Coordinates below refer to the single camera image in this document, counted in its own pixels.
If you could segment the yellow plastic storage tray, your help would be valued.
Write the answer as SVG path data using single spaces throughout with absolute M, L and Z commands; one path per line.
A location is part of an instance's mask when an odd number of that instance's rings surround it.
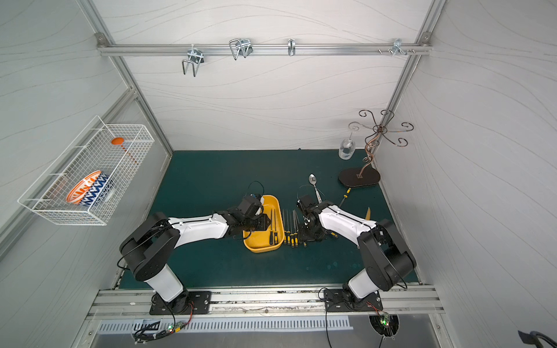
M 270 219 L 270 224 L 266 231 L 244 231 L 243 232 L 243 243 L 249 251 L 253 253 L 264 253 L 272 252 L 280 248 L 284 243 L 284 227 L 283 227 L 283 216 L 279 201 L 276 197 L 272 195 L 263 196 L 263 207 L 264 213 Z M 270 227 L 271 227 L 271 211 L 276 209 L 277 211 L 277 231 L 278 231 L 278 244 L 270 245 Z

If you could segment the yellow black screwdriver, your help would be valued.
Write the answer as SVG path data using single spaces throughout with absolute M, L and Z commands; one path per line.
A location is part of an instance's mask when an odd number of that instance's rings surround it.
M 349 197 L 352 188 L 348 188 L 347 191 L 343 194 L 342 201 L 339 203 L 338 207 L 342 207 L 345 203 L 346 199 Z

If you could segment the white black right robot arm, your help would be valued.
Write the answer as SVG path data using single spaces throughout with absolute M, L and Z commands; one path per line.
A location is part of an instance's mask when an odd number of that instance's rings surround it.
M 393 222 L 366 220 L 329 201 L 316 203 L 308 195 L 299 198 L 297 206 L 303 214 L 302 231 L 310 239 L 342 236 L 359 249 L 364 268 L 345 284 L 352 299 L 361 301 L 379 290 L 391 290 L 417 266 Z

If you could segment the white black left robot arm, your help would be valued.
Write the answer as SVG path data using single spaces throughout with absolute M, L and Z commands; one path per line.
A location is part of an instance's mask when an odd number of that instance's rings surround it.
M 119 251 L 133 277 L 148 284 L 170 303 L 184 296 L 184 285 L 168 266 L 173 251 L 183 245 L 207 239 L 222 239 L 244 232 L 261 231 L 271 219 L 264 213 L 259 194 L 243 197 L 238 206 L 204 217 L 149 216 L 127 239 Z

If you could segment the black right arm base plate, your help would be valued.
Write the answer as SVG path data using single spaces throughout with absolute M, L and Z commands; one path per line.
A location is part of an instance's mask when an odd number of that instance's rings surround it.
M 347 289 L 321 288 L 319 300 L 325 303 L 328 313 L 382 312 L 383 305 L 378 291 L 358 299 Z

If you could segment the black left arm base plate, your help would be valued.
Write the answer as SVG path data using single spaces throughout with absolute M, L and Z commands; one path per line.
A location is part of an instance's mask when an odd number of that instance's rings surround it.
M 151 299 L 149 314 L 152 316 L 171 316 L 174 314 L 185 315 L 193 312 L 194 315 L 206 315 L 212 297 L 211 291 L 184 291 L 177 298 L 165 302 L 163 298 L 155 293 Z

